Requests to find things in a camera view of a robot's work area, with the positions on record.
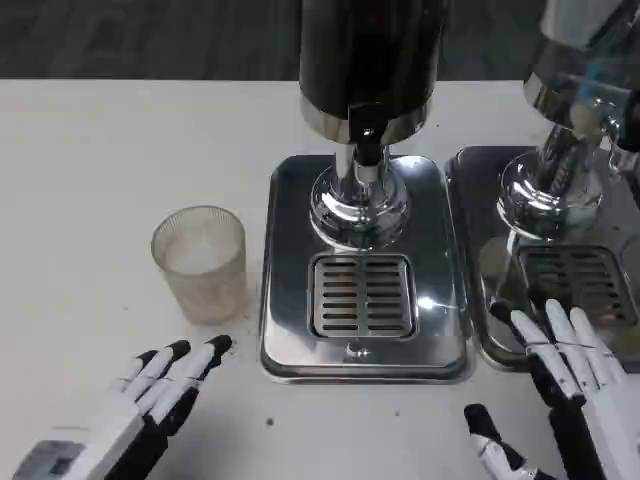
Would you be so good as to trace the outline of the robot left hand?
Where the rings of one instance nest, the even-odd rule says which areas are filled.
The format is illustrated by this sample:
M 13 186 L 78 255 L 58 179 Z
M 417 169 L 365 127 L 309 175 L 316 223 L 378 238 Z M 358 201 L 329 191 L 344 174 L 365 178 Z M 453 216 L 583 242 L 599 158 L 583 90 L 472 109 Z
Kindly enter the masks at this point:
M 145 479 L 182 428 L 202 383 L 233 341 L 218 335 L 191 353 L 187 340 L 134 357 L 96 414 L 58 425 L 18 464 L 14 479 Z

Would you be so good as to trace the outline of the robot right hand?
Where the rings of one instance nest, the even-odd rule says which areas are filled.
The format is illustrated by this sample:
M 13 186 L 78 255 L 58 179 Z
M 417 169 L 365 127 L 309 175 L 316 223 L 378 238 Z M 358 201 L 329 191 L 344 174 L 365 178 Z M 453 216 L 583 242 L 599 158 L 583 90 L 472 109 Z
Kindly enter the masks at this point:
M 638 478 L 639 394 L 629 374 L 584 309 L 565 310 L 549 298 L 544 311 L 548 332 L 521 310 L 502 303 L 491 307 L 525 347 L 567 477 Z

